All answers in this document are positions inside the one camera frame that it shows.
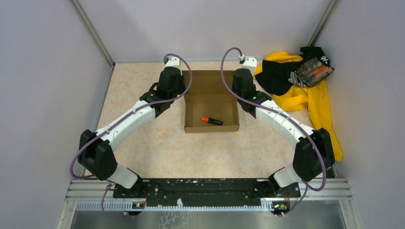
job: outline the black fabric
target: black fabric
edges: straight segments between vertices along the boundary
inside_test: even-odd
[[[278,63],[263,60],[263,71],[256,80],[270,94],[283,95],[293,84],[313,87],[319,80],[328,76],[333,69],[320,47],[301,47],[300,62]]]

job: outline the gray floor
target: gray floor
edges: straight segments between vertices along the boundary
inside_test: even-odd
[[[110,212],[120,215],[122,212]],[[274,218],[270,212],[143,212],[124,220],[112,220],[101,211],[77,211],[72,229],[255,229],[345,228],[338,201],[305,201],[291,215]]]

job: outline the yellow cloth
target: yellow cloth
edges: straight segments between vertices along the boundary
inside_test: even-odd
[[[265,60],[284,63],[301,61],[302,57],[290,56],[287,52],[283,51],[268,55]],[[255,75],[260,72],[262,72],[262,66],[256,68]],[[317,85],[310,88],[292,85],[287,93],[281,96],[273,95],[273,99],[285,111],[300,111],[308,108],[312,126],[317,130],[324,128],[329,132],[335,160],[342,160],[343,152],[332,129],[332,115],[330,113],[328,88],[326,87],[325,80],[319,81]]]

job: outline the cardboard box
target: cardboard box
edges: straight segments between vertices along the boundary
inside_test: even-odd
[[[232,87],[233,71],[224,71],[225,80]],[[236,98],[225,88],[220,71],[193,71],[193,82],[184,96],[186,102],[186,133],[230,132],[239,129]],[[183,71],[186,85],[190,81],[188,71]],[[223,122],[213,125],[203,122],[208,116]]]

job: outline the marker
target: marker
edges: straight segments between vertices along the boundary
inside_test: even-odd
[[[203,116],[201,120],[203,122],[211,123],[211,124],[214,124],[214,125],[222,125],[222,123],[223,123],[222,121],[219,121],[219,120],[207,117],[207,116]]]

